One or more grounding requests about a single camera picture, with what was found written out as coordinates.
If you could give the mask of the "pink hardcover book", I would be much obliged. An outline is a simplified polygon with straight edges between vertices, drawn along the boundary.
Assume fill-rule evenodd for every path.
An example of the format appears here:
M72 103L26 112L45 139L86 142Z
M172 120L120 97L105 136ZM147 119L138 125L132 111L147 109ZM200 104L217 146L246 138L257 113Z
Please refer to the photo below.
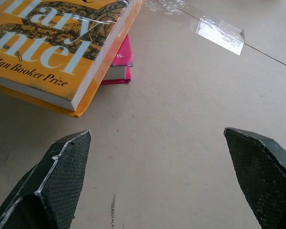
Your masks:
M133 53L129 35L122 42L101 84L124 84L132 79Z

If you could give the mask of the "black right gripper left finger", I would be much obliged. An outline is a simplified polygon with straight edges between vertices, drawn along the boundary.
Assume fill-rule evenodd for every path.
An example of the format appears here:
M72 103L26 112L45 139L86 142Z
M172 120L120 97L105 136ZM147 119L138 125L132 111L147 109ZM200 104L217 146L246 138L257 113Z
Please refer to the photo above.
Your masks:
M0 206L0 229L70 229L90 143L89 130L55 141Z

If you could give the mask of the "yellow Hilary Mantel book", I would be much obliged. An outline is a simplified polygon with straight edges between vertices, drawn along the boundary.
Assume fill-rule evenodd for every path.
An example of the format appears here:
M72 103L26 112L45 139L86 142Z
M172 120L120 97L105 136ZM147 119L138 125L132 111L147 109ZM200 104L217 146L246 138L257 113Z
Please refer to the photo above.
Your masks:
M80 117L144 0L0 0L0 92Z

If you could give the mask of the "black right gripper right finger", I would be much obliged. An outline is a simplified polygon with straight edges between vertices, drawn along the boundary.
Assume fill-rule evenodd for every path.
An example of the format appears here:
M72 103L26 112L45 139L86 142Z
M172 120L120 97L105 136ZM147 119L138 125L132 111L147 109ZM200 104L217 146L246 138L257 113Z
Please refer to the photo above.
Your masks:
M274 139L224 130L238 184L262 229L286 229L286 150Z

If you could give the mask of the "clear tape strip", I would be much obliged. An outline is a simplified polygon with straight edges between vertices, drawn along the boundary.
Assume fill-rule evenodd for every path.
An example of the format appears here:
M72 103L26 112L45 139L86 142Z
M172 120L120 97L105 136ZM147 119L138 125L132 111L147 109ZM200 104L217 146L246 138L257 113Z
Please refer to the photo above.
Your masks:
M207 15L189 0L145 0L144 4L151 11L170 17L190 16L189 30L238 56L241 54L245 44L244 29Z

